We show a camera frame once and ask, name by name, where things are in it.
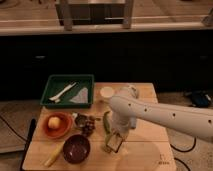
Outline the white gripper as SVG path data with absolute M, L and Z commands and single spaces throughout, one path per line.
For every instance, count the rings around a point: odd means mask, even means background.
M 130 118 L 120 115 L 112 115 L 111 118 L 112 130 L 121 135 L 120 148 L 123 143 L 126 142 L 130 130 Z M 105 143 L 108 144 L 110 139 L 115 135 L 115 133 L 110 133 L 105 137 Z

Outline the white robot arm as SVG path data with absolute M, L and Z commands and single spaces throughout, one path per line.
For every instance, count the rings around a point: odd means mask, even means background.
M 213 110 L 163 103 L 144 102 L 131 86 L 120 88 L 108 104 L 112 128 L 120 134 L 130 130 L 132 118 L 142 119 L 213 144 Z

